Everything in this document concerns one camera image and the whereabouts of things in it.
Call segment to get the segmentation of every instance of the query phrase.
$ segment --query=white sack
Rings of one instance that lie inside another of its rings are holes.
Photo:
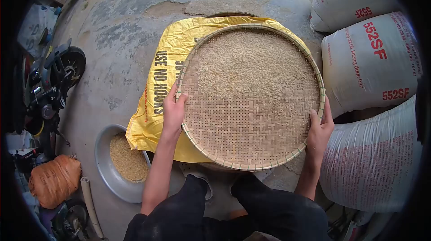
[[[326,197],[367,212],[397,212],[417,174],[416,95],[368,120],[335,125],[325,150],[320,185]]]
[[[396,0],[313,0],[311,7],[310,27],[330,33],[399,9]]]
[[[399,105],[416,93],[422,74],[406,18],[392,12],[323,39],[323,82],[333,118],[369,107]]]

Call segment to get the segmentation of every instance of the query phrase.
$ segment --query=white pvc pipe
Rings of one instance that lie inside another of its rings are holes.
[[[99,238],[103,238],[102,229],[99,226],[96,210],[94,209],[93,198],[91,197],[90,181],[85,176],[81,178],[81,187],[82,193],[84,195],[84,202],[87,206],[88,214],[90,216],[91,223],[93,223],[94,230],[96,231],[96,234]]]

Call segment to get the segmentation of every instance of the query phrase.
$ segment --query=knee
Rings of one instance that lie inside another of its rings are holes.
[[[304,207],[304,219],[308,221],[313,221],[315,226],[320,226],[323,228],[328,228],[328,217],[326,212],[321,206],[319,206],[315,201],[312,201],[305,197],[303,201]]]

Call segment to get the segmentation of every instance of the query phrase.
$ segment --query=metal basin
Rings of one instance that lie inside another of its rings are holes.
[[[115,135],[126,132],[124,126],[118,124],[108,125],[99,133],[94,145],[94,156],[96,159],[96,166],[102,176],[103,182],[106,186],[120,199],[138,204],[142,202],[142,190],[144,182],[132,183],[123,178],[115,168],[110,155],[110,143],[112,137]],[[147,152],[143,151],[143,155],[150,167],[150,160]]]

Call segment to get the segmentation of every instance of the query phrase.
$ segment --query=rice grain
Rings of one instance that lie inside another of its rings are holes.
[[[111,139],[110,155],[118,173],[133,183],[144,182],[148,175],[148,164],[142,151],[131,150],[125,133]]]

